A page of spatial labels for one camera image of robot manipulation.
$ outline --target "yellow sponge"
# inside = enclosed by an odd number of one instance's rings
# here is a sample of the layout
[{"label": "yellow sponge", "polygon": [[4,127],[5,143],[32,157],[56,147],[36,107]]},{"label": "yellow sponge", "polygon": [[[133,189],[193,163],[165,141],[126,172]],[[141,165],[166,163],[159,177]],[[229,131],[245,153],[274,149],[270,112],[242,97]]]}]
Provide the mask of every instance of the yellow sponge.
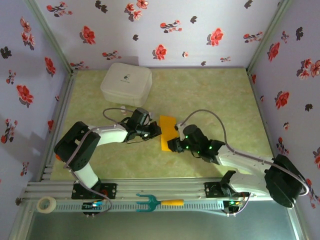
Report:
[{"label": "yellow sponge", "polygon": [[171,152],[168,148],[167,141],[178,137],[178,133],[175,130],[175,125],[177,120],[172,116],[162,116],[160,115],[159,125],[161,127],[161,150]]}]

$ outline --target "orange handle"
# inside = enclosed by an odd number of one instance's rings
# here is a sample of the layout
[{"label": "orange handle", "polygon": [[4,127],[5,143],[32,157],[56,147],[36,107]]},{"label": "orange handle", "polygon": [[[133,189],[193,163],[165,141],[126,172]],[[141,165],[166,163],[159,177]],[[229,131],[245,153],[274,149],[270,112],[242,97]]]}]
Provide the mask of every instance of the orange handle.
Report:
[{"label": "orange handle", "polygon": [[183,206],[185,204],[183,199],[173,199],[161,201],[163,206]]}]

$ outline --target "white plastic box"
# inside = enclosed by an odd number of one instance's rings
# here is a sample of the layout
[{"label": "white plastic box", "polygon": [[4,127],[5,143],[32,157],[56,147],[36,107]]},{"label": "white plastic box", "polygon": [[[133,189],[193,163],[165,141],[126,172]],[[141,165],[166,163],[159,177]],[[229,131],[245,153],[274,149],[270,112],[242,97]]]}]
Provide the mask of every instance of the white plastic box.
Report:
[{"label": "white plastic box", "polygon": [[116,62],[110,66],[100,88],[107,101],[142,107],[147,101],[151,85],[149,68]]}]

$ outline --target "tape roll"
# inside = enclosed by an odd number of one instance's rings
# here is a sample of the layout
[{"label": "tape roll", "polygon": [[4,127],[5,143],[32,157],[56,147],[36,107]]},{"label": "tape roll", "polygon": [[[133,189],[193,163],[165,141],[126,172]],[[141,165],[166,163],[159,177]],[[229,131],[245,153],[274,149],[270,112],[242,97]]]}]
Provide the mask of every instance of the tape roll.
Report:
[{"label": "tape roll", "polygon": [[39,213],[49,214],[52,213],[57,206],[57,201],[51,196],[42,197],[36,204],[36,209]]}]

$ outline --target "floral wallpaper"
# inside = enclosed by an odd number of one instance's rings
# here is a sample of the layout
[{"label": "floral wallpaper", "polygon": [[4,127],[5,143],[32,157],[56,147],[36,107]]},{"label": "floral wallpaper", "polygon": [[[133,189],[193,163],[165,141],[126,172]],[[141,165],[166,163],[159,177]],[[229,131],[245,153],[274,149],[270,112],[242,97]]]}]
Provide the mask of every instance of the floral wallpaper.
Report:
[{"label": "floral wallpaper", "polygon": [[0,239],[6,240],[19,196],[36,180],[67,72],[23,1],[3,3],[0,21]]},{"label": "floral wallpaper", "polygon": [[280,2],[34,1],[74,69],[247,67]]},{"label": "floral wallpaper", "polygon": [[309,239],[319,239],[320,48],[317,0],[293,1],[253,67],[252,84],[274,149],[306,178],[310,193],[297,207]]}]

